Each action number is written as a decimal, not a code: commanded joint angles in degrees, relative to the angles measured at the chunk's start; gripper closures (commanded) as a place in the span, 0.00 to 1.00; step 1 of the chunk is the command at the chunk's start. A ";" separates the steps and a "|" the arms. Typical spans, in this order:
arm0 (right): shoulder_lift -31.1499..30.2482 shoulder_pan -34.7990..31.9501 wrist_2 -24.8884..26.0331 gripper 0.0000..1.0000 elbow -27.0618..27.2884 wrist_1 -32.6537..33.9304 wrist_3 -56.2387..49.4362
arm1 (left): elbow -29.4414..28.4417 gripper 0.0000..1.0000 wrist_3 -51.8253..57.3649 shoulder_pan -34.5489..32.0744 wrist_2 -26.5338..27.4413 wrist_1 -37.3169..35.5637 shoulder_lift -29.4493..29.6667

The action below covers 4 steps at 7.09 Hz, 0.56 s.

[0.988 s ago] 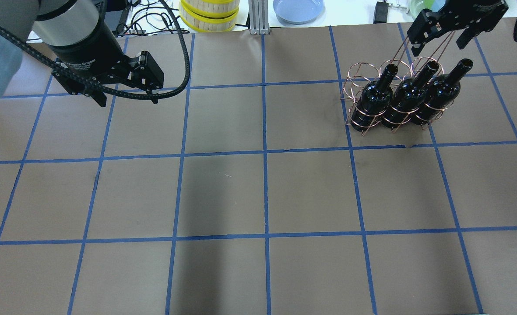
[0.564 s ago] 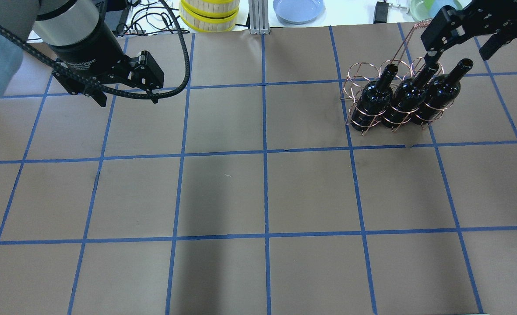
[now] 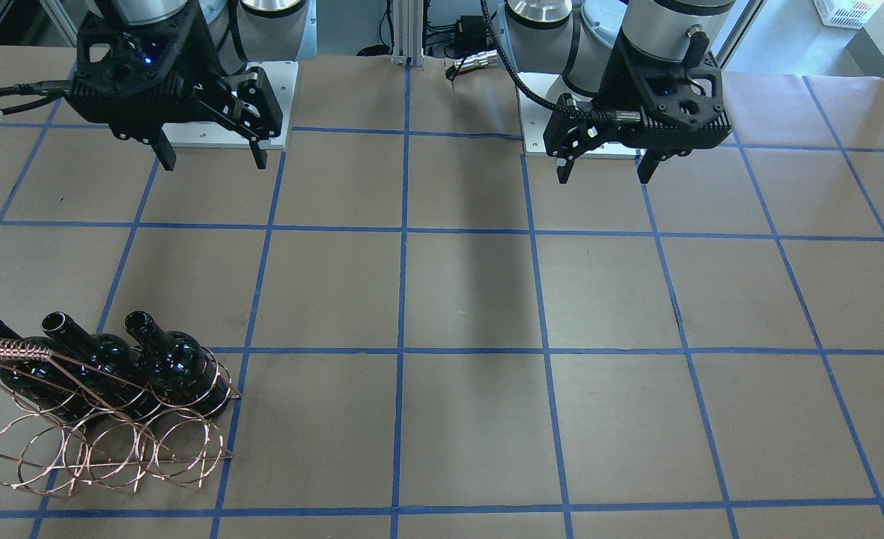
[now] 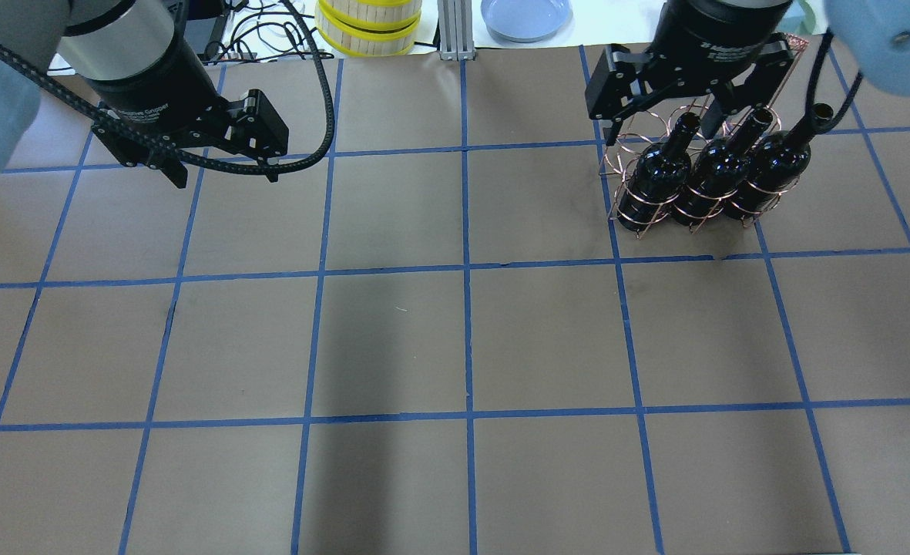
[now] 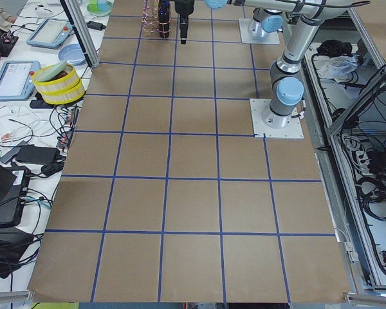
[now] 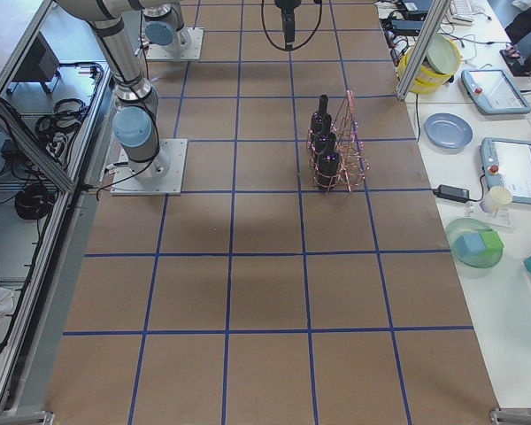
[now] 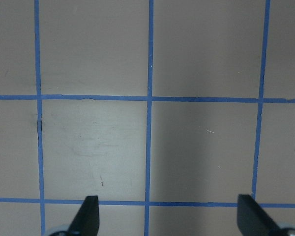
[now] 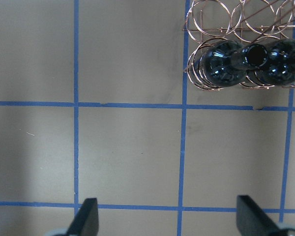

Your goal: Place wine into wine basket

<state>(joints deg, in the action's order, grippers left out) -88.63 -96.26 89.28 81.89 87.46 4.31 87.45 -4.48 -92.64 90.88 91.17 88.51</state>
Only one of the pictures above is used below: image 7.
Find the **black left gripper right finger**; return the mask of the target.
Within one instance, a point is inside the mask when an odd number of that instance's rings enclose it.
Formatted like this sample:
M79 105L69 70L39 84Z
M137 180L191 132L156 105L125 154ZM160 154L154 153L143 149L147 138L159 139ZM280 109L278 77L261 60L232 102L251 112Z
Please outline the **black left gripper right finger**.
M236 223L243 236L275 236L281 228L248 194L237 197Z

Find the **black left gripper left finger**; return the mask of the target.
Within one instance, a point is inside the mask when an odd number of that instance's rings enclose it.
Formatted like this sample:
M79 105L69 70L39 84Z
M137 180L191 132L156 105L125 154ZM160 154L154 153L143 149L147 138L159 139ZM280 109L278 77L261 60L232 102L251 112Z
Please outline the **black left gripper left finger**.
M98 196L87 196L68 227L69 236L97 236L99 231Z

